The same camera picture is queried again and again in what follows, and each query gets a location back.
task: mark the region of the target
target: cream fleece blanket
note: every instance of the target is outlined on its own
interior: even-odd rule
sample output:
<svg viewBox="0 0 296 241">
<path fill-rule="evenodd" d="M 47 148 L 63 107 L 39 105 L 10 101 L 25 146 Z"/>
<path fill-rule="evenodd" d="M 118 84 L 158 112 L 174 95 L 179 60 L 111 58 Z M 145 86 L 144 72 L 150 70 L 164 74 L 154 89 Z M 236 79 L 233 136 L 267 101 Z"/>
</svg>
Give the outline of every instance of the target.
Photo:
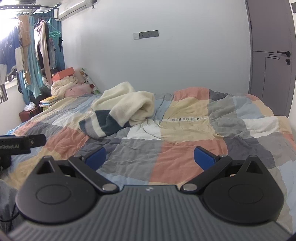
<svg viewBox="0 0 296 241">
<path fill-rule="evenodd" d="M 79 122 L 80 129 L 94 139 L 112 135 L 152 116 L 154 101 L 153 93 L 135 92 L 129 82 L 123 82 L 92 103 L 92 113 Z"/>
<path fill-rule="evenodd" d="M 65 92 L 77 83 L 78 79 L 75 76 L 67 76 L 61 80 L 57 80 L 52 84 L 50 89 L 52 96 L 59 96 L 60 99 L 64 98 Z"/>
</svg>

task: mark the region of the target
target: drying rack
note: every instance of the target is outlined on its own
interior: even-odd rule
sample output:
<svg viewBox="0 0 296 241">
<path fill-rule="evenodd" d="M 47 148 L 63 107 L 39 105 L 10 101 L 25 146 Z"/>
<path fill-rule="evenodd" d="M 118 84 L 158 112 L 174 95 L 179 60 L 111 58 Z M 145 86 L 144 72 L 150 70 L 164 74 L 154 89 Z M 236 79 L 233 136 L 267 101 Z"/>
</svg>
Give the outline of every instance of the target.
<svg viewBox="0 0 296 241">
<path fill-rule="evenodd" d="M 6 10 L 6 9 L 17 9 L 17 10 L 30 9 L 29 15 L 32 15 L 36 10 L 41 9 L 41 8 L 48 8 L 48 9 L 52 9 L 53 11 L 56 10 L 57 11 L 57 16 L 53 17 L 53 19 L 58 19 L 59 18 L 59 8 L 58 8 L 58 6 L 50 7 L 50 6 L 33 5 L 33 4 L 0 5 L 0 10 Z"/>
</svg>

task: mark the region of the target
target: brown box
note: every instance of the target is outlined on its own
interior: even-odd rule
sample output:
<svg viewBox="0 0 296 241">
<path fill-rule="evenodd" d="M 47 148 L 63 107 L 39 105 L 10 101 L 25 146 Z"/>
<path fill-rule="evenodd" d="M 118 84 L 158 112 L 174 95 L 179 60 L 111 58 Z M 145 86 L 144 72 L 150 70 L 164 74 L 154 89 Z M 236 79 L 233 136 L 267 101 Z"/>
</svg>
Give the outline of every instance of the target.
<svg viewBox="0 0 296 241">
<path fill-rule="evenodd" d="M 22 111 L 21 113 L 19 113 L 19 116 L 20 116 L 20 120 L 22 122 L 26 122 L 28 121 L 29 119 L 31 119 L 33 116 L 36 116 L 38 115 L 39 113 L 41 113 L 41 109 L 39 106 L 35 107 L 33 110 L 30 110 L 30 111 Z"/>
<path fill-rule="evenodd" d="M 71 76 L 75 74 L 75 71 L 73 69 L 73 67 L 68 68 L 68 69 L 64 69 L 60 72 L 57 72 L 53 77 L 52 77 L 52 81 L 55 82 L 57 80 L 61 80 L 62 78 L 65 78 L 66 76 Z"/>
</svg>

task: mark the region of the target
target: black door handle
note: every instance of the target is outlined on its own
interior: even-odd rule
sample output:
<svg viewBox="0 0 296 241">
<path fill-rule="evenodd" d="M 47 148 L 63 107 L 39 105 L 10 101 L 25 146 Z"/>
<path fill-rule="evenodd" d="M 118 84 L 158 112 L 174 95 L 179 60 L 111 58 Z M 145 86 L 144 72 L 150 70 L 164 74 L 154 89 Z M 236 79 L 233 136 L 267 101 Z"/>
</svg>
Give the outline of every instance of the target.
<svg viewBox="0 0 296 241">
<path fill-rule="evenodd" d="M 290 58 L 290 57 L 291 57 L 291 53 L 290 53 L 290 51 L 288 51 L 288 52 L 281 52 L 281 51 L 277 51 L 277 53 L 282 53 L 282 54 L 285 54 L 285 55 L 287 55 L 287 57 L 288 57 L 288 58 Z"/>
</svg>

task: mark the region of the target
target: window sill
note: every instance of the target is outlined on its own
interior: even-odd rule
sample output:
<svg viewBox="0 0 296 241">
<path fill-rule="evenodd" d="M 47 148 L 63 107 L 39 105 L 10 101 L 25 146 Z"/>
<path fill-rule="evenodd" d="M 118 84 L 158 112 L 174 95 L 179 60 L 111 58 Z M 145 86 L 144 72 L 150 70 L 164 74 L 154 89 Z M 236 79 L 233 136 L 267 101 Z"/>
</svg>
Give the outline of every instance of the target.
<svg viewBox="0 0 296 241">
<path fill-rule="evenodd" d="M 5 87 L 6 87 L 6 89 L 9 89 L 9 88 L 14 87 L 14 86 L 16 86 L 16 85 L 17 85 L 17 79 L 14 79 L 14 80 L 11 81 L 11 82 L 7 82 L 7 83 L 5 83 Z"/>
</svg>

